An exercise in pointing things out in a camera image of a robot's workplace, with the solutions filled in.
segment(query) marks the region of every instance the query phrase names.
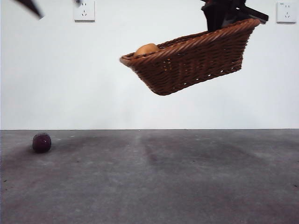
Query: brown wicker basket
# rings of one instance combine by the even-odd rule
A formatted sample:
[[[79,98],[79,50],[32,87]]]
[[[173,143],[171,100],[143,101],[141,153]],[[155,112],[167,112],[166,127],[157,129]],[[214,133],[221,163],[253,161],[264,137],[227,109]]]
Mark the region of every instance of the brown wicker basket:
[[[130,67],[156,94],[169,95],[188,86],[241,69],[248,39],[260,24],[247,19],[222,29],[183,36],[158,45],[159,51],[120,62]]]

